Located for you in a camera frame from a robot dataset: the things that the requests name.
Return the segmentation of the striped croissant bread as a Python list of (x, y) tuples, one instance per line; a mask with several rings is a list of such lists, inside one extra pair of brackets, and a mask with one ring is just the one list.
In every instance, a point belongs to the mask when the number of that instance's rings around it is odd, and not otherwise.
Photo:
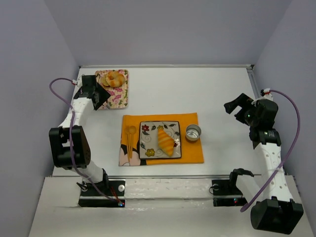
[(158, 147), (168, 156), (174, 153), (174, 140), (163, 129), (158, 130)]

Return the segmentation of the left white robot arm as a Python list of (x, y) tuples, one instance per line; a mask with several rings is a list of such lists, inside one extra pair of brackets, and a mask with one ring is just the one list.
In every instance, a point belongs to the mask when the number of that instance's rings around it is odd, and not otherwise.
[[(71, 82), (79, 88), (72, 102), (64, 99), (52, 88), (53, 84), (60, 80)], [(95, 75), (82, 75), (78, 80), (57, 78), (49, 84), (49, 89), (69, 107), (64, 121), (58, 127), (51, 128), (48, 133), (54, 166), (75, 172), (97, 192), (107, 190), (108, 175), (92, 161), (83, 126), (91, 112), (107, 102), (110, 94), (97, 83)]]

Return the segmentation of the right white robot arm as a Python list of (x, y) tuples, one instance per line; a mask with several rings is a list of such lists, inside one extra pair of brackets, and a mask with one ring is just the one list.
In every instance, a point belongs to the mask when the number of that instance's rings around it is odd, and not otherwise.
[(250, 222), (254, 229), (289, 235), (304, 214), (303, 206), (296, 203), (288, 188), (281, 158), (281, 139), (273, 128), (278, 105), (269, 90), (253, 100), (242, 93), (235, 100), (225, 103), (226, 113), (235, 114), (237, 121), (249, 126), (256, 160), (261, 168), (264, 184), (256, 182), (251, 171), (234, 169), (230, 185), (239, 189), (246, 199), (241, 212), (250, 210)]

